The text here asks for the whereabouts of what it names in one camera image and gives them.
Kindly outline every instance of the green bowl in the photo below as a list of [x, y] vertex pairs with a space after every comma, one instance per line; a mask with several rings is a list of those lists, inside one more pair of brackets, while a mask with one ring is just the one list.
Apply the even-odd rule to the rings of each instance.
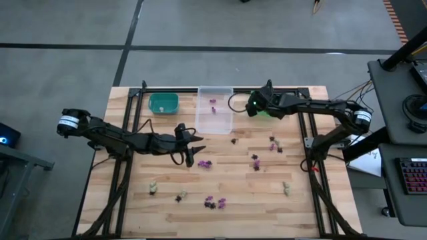
[[154, 114], [170, 115], [178, 112], [178, 103], [176, 93], [153, 93], [149, 97], [148, 107]]

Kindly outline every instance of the white paper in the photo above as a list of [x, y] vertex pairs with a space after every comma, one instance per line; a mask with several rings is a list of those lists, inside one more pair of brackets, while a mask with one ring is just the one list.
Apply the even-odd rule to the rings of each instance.
[[[350, 139], [353, 141], [357, 138], [356, 135], [351, 135]], [[363, 140], [365, 137], [360, 136], [353, 144]], [[371, 175], [381, 177], [381, 155], [378, 149], [375, 149], [365, 155], [360, 156], [359, 158], [351, 161], [348, 164], [349, 168], [362, 171], [364, 173], [369, 173]]]

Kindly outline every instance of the blue light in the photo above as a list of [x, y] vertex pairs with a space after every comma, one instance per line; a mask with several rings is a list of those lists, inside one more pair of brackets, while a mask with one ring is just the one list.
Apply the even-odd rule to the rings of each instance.
[[6, 144], [6, 143], [7, 143], [7, 138], [5, 138], [5, 137], [0, 137], [0, 143], [2, 143], [2, 144]]

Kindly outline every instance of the computer keyboard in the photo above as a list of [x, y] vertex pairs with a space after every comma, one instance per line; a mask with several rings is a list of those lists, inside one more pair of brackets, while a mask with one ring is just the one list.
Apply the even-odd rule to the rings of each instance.
[[397, 158], [404, 191], [409, 195], [427, 195], [427, 159]]

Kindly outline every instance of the desk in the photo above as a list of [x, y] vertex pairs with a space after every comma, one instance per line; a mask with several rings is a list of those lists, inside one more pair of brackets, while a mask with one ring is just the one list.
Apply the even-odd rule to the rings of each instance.
[[400, 173], [396, 167], [397, 157], [427, 156], [425, 147], [398, 146], [380, 144], [382, 168], [386, 179], [391, 204], [399, 222], [405, 226], [427, 227], [427, 209], [425, 195], [406, 195], [404, 193]]
[[344, 158], [351, 160], [378, 147], [380, 143], [397, 145], [425, 145], [427, 134], [417, 134], [406, 125], [408, 118], [402, 111], [402, 102], [412, 94], [421, 94], [409, 70], [411, 63], [399, 63], [394, 71], [385, 71], [378, 61], [368, 63], [371, 80], [375, 86], [385, 127], [344, 151]]
[[[122, 125], [128, 91], [128, 87], [111, 90], [106, 122]], [[328, 98], [325, 87], [310, 87], [310, 95], [314, 99]], [[179, 112], [169, 116], [153, 115], [147, 106], [149, 96], [143, 95], [139, 124], [149, 117], [156, 132], [169, 134], [181, 122], [194, 127], [197, 93], [179, 93]], [[236, 95], [234, 107], [241, 109], [247, 99], [247, 95]], [[335, 127], [331, 116], [315, 118], [319, 133]], [[169, 156], [134, 155], [122, 237], [318, 237], [308, 175], [299, 166], [304, 148], [298, 115], [280, 121], [240, 113], [234, 115], [234, 130], [229, 135], [197, 135], [204, 140], [195, 145], [207, 147], [195, 156], [195, 161], [212, 161], [208, 171], [196, 165], [174, 165]], [[282, 143], [283, 154], [269, 150], [271, 135]], [[230, 142], [233, 138], [238, 139], [235, 145]], [[252, 154], [261, 159], [258, 172], [252, 169]], [[106, 157], [106, 152], [98, 151], [93, 164]], [[361, 232], [344, 162], [328, 158], [325, 165], [332, 201], [350, 225]], [[105, 207], [113, 166], [114, 160], [107, 161], [91, 172], [77, 233], [87, 230]], [[158, 191], [150, 196], [149, 183], [153, 180]], [[289, 197], [283, 194], [282, 181], [291, 185]], [[174, 199], [183, 189], [187, 197], [176, 203]], [[208, 195], [216, 201], [225, 197], [226, 208], [206, 209], [203, 202]], [[322, 209], [328, 229], [324, 205]], [[111, 231], [115, 229], [115, 215], [117, 211], [113, 213]]]

